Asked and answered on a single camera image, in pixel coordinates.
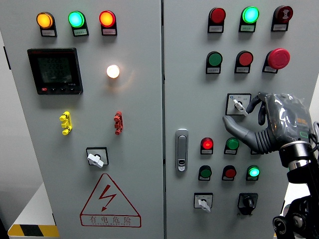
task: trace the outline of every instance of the wall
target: wall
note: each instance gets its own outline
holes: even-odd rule
[[[0,218],[8,230],[42,183],[0,33]]]

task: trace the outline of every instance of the red indicator light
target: red indicator light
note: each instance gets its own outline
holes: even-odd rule
[[[111,27],[114,25],[116,18],[114,13],[107,10],[107,11],[101,12],[99,20],[102,26]]]
[[[203,138],[201,140],[201,146],[204,149],[212,149],[212,147],[214,146],[214,142],[211,138]]]
[[[236,176],[237,172],[235,169],[228,169],[226,172],[225,172],[225,176],[227,178],[234,178]]]
[[[290,6],[279,6],[276,8],[274,16],[280,23],[287,23],[293,17],[294,11]]]
[[[290,54],[284,48],[277,48],[273,50],[268,56],[268,64],[271,68],[279,70],[288,65],[290,61]]]
[[[214,23],[222,23],[226,18],[226,12],[224,9],[216,7],[213,8],[212,11],[210,12],[210,19]]]
[[[248,66],[253,62],[253,55],[250,52],[244,52],[239,57],[239,63],[242,66]]]

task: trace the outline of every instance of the red emergency stop button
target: red emergency stop button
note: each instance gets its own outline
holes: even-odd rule
[[[223,181],[234,181],[237,171],[233,165],[227,165],[223,170]]]
[[[200,142],[200,154],[213,154],[214,141],[209,138],[203,138]]]
[[[214,22],[214,23],[222,23],[225,18],[226,18],[226,12],[224,9],[216,7],[213,8],[210,13],[209,13],[210,19]]]
[[[268,55],[268,65],[276,70],[283,69],[290,61],[290,54],[284,48],[277,48]]]
[[[274,12],[277,22],[287,23],[293,17],[294,11],[290,6],[279,6]]]

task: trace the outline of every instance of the green push button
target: green push button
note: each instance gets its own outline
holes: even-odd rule
[[[239,147],[239,141],[236,138],[229,138],[226,141],[226,146],[231,150],[236,150]]]
[[[209,56],[208,62],[212,66],[218,66],[222,62],[222,57],[219,53],[214,52],[213,54]]]
[[[257,166],[250,166],[248,168],[248,174],[251,177],[257,177],[259,175],[260,171],[259,168]]]
[[[209,178],[211,176],[211,171],[209,169],[204,169],[203,171],[201,171],[200,175],[203,178]]]

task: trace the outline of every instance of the glowing white light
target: glowing white light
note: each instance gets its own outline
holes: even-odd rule
[[[111,65],[106,69],[106,74],[111,78],[117,78],[120,74],[120,68],[117,65]]]

